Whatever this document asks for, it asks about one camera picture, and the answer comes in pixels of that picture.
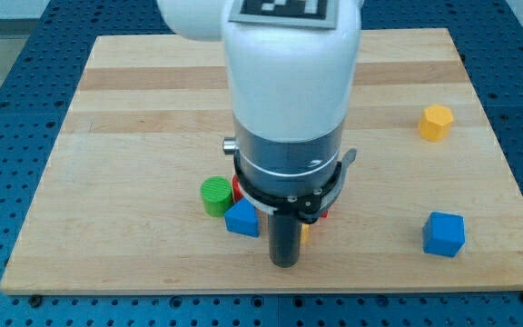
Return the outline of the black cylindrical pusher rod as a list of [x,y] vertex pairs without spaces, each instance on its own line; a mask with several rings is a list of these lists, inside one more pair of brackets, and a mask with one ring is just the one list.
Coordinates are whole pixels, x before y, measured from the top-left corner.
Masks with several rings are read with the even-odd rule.
[[279,267],[292,267],[299,261],[301,222],[292,213],[268,216],[269,255]]

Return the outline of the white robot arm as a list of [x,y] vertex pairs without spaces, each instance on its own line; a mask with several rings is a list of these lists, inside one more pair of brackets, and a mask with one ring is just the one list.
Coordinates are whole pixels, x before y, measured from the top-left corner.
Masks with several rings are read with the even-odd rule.
[[223,45],[234,135],[222,148],[243,195],[268,216],[280,267],[298,261],[302,226],[334,204],[356,158],[340,143],[361,9],[359,0],[158,1],[177,35]]

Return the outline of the black clamp ring mount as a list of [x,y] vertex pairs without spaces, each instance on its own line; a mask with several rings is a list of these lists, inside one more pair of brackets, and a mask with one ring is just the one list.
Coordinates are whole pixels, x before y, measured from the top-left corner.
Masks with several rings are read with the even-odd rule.
[[322,186],[310,193],[294,193],[286,196],[267,193],[248,181],[241,168],[241,155],[237,150],[233,155],[235,174],[244,198],[268,215],[291,214],[302,223],[316,223],[338,199],[346,179],[348,168],[353,164],[357,150],[351,148],[338,161],[333,175]]

